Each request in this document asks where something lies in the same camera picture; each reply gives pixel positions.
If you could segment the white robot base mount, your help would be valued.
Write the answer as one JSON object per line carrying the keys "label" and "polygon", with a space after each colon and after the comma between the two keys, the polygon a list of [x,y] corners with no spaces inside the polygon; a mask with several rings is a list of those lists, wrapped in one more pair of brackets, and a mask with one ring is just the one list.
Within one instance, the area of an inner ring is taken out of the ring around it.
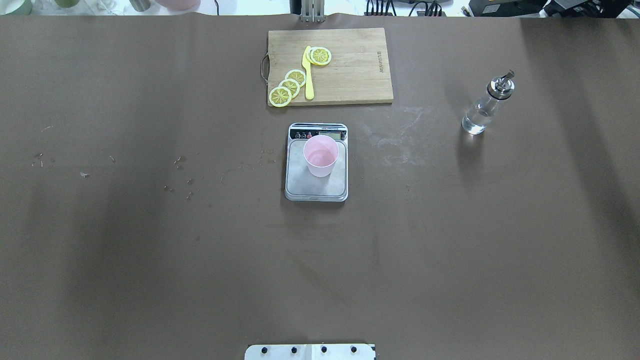
{"label": "white robot base mount", "polygon": [[253,344],[244,353],[245,360],[376,360],[374,344],[306,343]]}

